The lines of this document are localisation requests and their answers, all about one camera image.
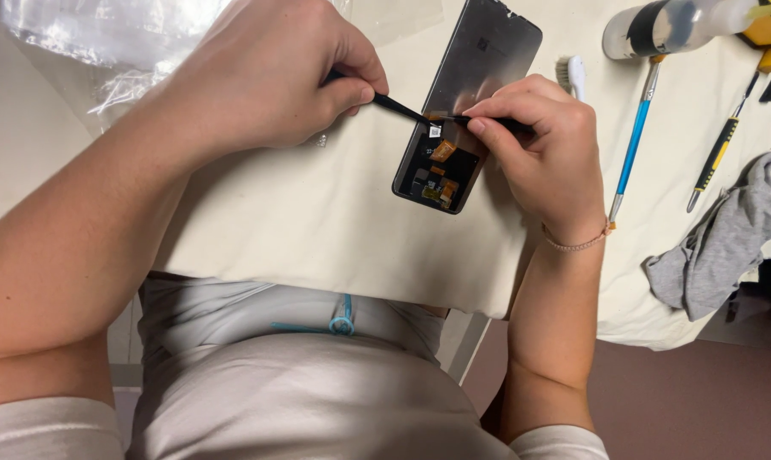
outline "plastic bottle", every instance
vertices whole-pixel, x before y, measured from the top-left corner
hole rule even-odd
[[[614,16],[604,31],[604,53],[628,59],[692,51],[768,15],[771,5],[757,0],[660,0]]]

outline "drawstring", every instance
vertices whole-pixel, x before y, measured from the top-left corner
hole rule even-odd
[[[307,328],[305,326],[296,326],[295,324],[286,324],[284,322],[273,322],[272,327],[292,332],[308,332],[312,334],[334,334],[335,336],[354,335],[354,323],[351,322],[351,296],[344,294],[343,314],[336,316],[329,321],[329,330]]]

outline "bracelet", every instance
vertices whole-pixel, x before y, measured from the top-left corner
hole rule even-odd
[[[609,219],[607,219],[607,225],[605,226],[604,231],[601,232],[600,235],[595,236],[595,239],[593,239],[592,241],[588,241],[583,245],[578,245],[578,246],[561,246],[553,240],[553,234],[550,233],[550,229],[547,228],[547,226],[544,225],[544,223],[542,222],[542,233],[544,234],[544,239],[547,240],[547,242],[551,246],[553,246],[555,250],[560,252],[578,252],[579,250],[585,250],[591,246],[595,246],[596,244],[598,244],[598,242],[605,239],[612,232],[613,232],[613,229],[610,228]]]

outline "hand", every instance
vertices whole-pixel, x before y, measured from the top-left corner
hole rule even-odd
[[[332,66],[356,78],[321,88]],[[296,145],[374,91],[389,91],[374,47],[327,0],[236,0],[141,111],[159,108],[208,161]]]
[[[574,246],[605,228],[604,183],[595,112],[556,83],[531,75],[466,110],[472,131],[502,165],[523,208],[538,214],[558,243]],[[525,147],[491,118],[512,117],[538,136]]]

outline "smartphone display assembly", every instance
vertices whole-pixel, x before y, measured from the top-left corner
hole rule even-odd
[[[433,80],[423,113],[459,115],[524,78],[542,31],[496,0],[468,0]],[[393,180],[398,196],[450,214],[468,199],[487,148],[463,124],[418,124]]]

